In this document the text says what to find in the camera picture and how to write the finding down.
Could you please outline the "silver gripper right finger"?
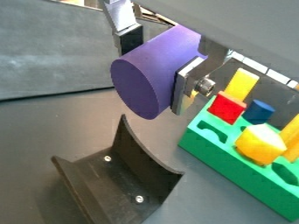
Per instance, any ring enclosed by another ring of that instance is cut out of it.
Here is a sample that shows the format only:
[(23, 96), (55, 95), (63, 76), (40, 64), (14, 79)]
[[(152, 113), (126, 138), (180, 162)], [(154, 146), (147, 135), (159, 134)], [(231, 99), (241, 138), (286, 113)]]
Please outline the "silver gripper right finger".
[(195, 56), (175, 72), (171, 110), (176, 115), (192, 105), (196, 95), (211, 94), (216, 83), (210, 74), (223, 66), (230, 49), (202, 36), (198, 51), (203, 57)]

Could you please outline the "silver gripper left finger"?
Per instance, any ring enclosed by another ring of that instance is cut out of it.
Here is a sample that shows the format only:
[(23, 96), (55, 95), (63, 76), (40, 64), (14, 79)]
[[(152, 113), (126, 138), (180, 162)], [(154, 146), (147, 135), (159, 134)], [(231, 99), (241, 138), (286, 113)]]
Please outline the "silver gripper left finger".
[(144, 43), (144, 29), (136, 22), (131, 0), (98, 0), (112, 28), (119, 55), (124, 55)]

